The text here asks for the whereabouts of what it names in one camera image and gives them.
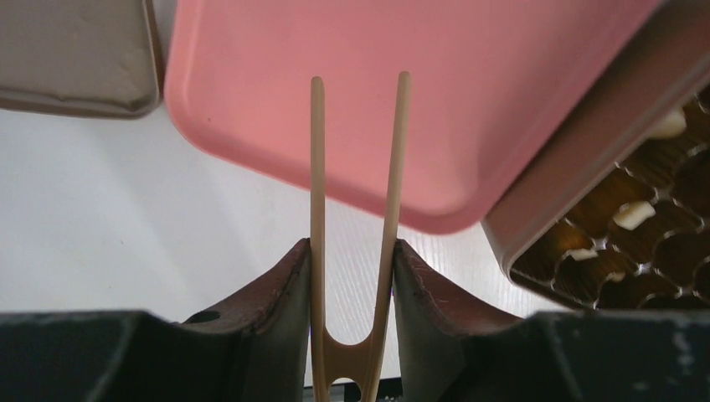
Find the tabletop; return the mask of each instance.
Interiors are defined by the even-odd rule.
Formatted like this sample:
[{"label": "tabletop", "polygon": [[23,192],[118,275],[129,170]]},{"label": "tabletop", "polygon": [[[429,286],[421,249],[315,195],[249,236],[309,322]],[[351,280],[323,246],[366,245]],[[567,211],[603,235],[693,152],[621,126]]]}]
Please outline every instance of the tabletop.
[{"label": "tabletop", "polygon": [[[175,3],[155,5],[166,54]],[[137,308],[182,321],[308,237],[309,202],[192,147],[164,106],[136,121],[0,111],[0,311]],[[383,221],[329,201],[326,222],[327,327],[357,343],[371,327]],[[480,225],[399,237],[494,307],[561,308],[505,278]],[[384,378],[399,376],[393,311]]]}]

